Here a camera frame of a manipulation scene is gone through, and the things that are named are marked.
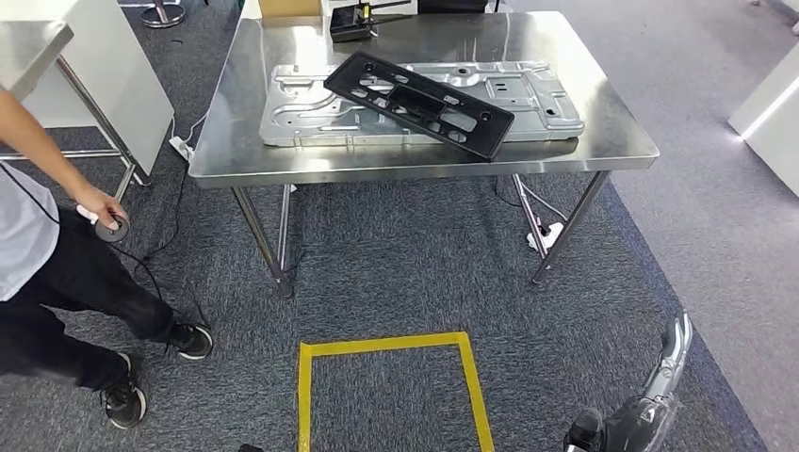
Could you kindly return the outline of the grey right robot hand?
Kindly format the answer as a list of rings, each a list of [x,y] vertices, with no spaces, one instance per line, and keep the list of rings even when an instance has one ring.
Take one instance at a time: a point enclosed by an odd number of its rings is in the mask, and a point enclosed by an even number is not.
[[[659,358],[640,393],[609,416],[585,409],[563,438],[564,451],[657,451],[678,409],[677,386],[693,340],[693,323],[682,312],[661,336]]]

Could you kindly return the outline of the person's left hand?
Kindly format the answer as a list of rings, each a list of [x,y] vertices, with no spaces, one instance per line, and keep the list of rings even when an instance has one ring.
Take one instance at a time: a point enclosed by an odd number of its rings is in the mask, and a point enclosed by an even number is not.
[[[118,218],[127,220],[120,202],[92,185],[80,186],[71,195],[79,215],[93,224],[99,222],[111,231],[120,229]]]

